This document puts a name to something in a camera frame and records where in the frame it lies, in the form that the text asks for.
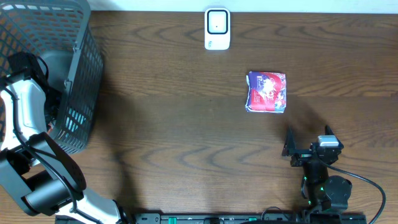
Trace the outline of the purple red tissue pack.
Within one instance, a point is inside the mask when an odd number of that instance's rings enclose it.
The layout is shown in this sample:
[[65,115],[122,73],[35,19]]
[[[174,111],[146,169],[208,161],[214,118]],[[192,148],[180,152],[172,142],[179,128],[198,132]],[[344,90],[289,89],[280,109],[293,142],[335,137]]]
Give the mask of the purple red tissue pack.
[[245,108],[252,113],[280,113],[287,106],[286,74],[250,71],[246,75],[248,97]]

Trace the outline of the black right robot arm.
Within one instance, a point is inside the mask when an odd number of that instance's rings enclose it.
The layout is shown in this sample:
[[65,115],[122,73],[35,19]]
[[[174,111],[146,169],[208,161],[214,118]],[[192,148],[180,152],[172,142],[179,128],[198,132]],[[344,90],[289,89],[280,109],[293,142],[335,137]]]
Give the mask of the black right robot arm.
[[298,149],[292,130],[287,131],[282,155],[290,157],[292,167],[303,168],[302,195],[315,211],[341,213],[348,208],[352,183],[328,173],[343,148],[344,145],[329,126],[325,127],[324,135],[317,137],[317,141],[311,143],[308,149]]

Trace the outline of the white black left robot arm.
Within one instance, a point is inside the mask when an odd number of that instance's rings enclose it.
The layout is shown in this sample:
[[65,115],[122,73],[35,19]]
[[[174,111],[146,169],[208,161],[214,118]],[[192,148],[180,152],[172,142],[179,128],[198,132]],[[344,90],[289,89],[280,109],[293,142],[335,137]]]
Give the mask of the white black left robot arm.
[[48,135],[45,105],[57,96],[45,62],[18,52],[7,58],[12,72],[1,78],[6,133],[1,146],[1,186],[30,216],[57,223],[130,223],[115,200],[86,186],[77,163]]

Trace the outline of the white barcode scanner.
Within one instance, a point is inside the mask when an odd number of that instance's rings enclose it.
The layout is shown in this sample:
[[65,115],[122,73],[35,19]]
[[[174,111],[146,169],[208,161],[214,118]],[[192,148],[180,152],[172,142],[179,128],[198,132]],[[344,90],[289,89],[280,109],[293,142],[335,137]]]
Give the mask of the white barcode scanner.
[[231,15],[226,8],[205,11],[204,46],[207,50],[227,50],[231,42]]

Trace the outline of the dark grey plastic basket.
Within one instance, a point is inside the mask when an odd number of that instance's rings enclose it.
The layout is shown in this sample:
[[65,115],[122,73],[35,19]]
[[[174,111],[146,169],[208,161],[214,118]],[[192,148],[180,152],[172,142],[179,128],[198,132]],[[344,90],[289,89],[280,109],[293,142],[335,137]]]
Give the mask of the dark grey plastic basket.
[[49,135],[68,154],[88,143],[103,74],[103,60],[91,34],[87,0],[1,1],[1,75],[7,57],[29,52],[42,58],[49,84],[62,93]]

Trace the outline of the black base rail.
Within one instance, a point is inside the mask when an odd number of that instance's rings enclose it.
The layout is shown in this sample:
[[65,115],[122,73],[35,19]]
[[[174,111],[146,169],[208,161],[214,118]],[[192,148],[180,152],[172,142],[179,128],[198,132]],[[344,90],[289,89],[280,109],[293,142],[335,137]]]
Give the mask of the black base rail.
[[312,214],[302,218],[297,214],[283,214],[269,211],[263,215],[246,214],[159,214],[140,213],[134,216],[136,224],[241,224],[241,223],[323,223],[323,224],[366,224],[364,215],[326,215]]

